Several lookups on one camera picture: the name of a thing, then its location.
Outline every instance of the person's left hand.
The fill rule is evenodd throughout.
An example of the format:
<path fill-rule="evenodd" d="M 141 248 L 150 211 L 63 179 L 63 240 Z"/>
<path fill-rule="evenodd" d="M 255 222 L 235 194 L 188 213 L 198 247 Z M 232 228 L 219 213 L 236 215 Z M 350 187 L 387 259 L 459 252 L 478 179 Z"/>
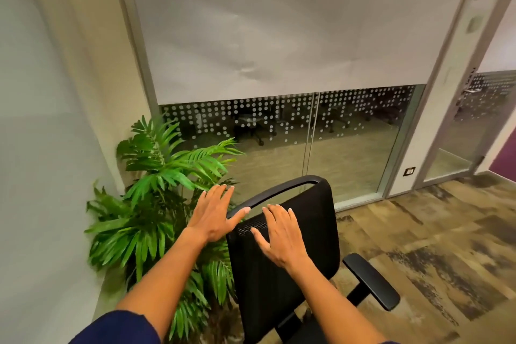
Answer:
<path fill-rule="evenodd" d="M 187 228 L 198 231 L 206 242 L 218 241 L 251 210 L 250 207 L 242 208 L 234 217 L 226 219 L 235 187 L 231 186 L 223 196 L 225 189 L 226 185 L 215 185 L 208 192 L 202 192 L 187 225 Z"/>

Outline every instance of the chair armrest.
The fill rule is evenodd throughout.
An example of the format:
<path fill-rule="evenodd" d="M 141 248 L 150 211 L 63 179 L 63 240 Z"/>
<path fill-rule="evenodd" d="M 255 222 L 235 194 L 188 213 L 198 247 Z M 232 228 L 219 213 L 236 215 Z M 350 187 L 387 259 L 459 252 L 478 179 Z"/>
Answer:
<path fill-rule="evenodd" d="M 397 306 L 399 294 L 366 259 L 351 253 L 342 262 L 360 281 L 359 287 L 374 296 L 385 310 L 391 311 Z"/>
<path fill-rule="evenodd" d="M 280 193 L 286 192 L 296 187 L 300 187 L 301 185 L 305 184 L 319 184 L 321 181 L 324 181 L 324 178 L 307 175 L 294 178 L 293 180 L 276 185 L 272 188 L 267 189 L 266 191 L 261 192 L 260 194 L 254 197 L 251 197 L 249 200 L 233 208 L 231 211 L 228 212 L 227 218 L 229 219 L 230 217 L 233 217 L 238 211 L 240 211 L 244 207 L 254 208 L 258 204 L 261 204 L 264 201 L 267 201 L 269 198 L 279 195 Z"/>

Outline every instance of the chair backrest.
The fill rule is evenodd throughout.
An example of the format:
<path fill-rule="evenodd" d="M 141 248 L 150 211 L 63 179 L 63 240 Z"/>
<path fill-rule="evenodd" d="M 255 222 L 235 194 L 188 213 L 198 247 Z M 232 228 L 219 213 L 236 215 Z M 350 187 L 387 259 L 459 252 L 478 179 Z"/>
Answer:
<path fill-rule="evenodd" d="M 302 184 L 314 186 L 281 205 L 293 209 L 308 255 L 323 275 L 331 278 L 339 269 L 340 252 L 331 187 L 325 179 L 304 176 L 278 185 L 239 205 L 228 217 L 241 207 L 257 206 Z M 251 227 L 260 230 L 269 240 L 263 213 L 239 223 L 227 235 L 246 344 L 260 341 L 304 300 L 300 288 L 287 272 L 261 252 L 250 232 Z"/>

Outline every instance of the wall socket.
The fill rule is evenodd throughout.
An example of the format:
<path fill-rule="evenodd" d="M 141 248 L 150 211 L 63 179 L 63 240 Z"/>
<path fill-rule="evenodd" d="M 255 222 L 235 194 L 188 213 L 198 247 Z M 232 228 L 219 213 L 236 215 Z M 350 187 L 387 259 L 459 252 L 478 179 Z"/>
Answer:
<path fill-rule="evenodd" d="M 403 173 L 403 177 L 405 176 L 411 176 L 412 174 L 414 174 L 414 171 L 416 170 L 415 167 L 408 167 L 405 169 L 405 172 Z"/>

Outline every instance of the sleeve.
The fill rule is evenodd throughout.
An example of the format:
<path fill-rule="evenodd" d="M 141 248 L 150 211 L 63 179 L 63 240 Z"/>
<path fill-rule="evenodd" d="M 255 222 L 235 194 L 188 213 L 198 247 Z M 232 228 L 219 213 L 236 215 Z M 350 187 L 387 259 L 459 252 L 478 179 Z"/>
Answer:
<path fill-rule="evenodd" d="M 89 324 L 70 344 L 161 344 L 161 340 L 144 316 L 115 310 Z"/>

